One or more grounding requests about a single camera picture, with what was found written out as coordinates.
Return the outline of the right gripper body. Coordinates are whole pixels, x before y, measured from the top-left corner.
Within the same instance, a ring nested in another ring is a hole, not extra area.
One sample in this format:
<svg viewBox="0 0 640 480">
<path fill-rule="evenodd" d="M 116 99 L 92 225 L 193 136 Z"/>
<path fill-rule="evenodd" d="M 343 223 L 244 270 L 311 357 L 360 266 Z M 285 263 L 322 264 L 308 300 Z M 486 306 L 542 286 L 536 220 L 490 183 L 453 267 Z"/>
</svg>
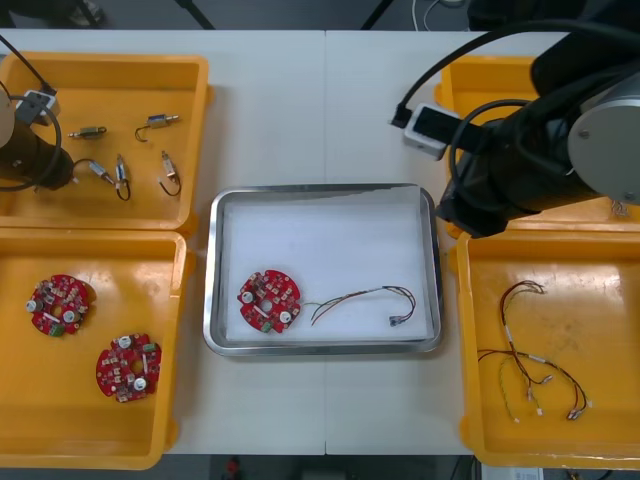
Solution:
<svg viewBox="0 0 640 480">
<path fill-rule="evenodd" d="M 516 218 L 516 209 L 505 193 L 510 155 L 504 152 L 472 154 L 450 149 L 447 155 L 450 180 L 436 214 L 472 238 L 502 233 Z"/>
</svg>

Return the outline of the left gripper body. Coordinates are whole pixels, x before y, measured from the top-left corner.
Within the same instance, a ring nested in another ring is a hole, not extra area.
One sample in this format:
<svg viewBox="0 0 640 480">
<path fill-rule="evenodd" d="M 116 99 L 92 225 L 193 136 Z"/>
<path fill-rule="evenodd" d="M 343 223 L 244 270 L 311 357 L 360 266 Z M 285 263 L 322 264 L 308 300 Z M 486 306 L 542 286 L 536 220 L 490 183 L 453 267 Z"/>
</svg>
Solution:
<svg viewBox="0 0 640 480">
<path fill-rule="evenodd" d="M 67 186 L 74 178 L 74 162 L 68 152 L 61 150 L 56 164 L 42 183 L 36 184 L 34 190 L 47 189 L 50 191 L 59 190 Z"/>
</svg>

